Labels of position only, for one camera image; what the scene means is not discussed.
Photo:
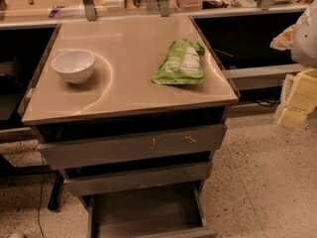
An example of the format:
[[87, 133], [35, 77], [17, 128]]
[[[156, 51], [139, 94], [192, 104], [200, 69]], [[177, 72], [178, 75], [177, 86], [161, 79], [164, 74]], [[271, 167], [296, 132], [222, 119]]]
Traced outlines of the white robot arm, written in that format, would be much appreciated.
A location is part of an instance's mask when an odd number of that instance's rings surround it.
[[317, 1], [314, 0], [296, 23], [276, 38], [270, 46], [290, 50], [293, 61], [303, 66], [296, 75], [288, 74], [282, 84], [275, 124], [283, 130], [295, 130], [317, 107]]

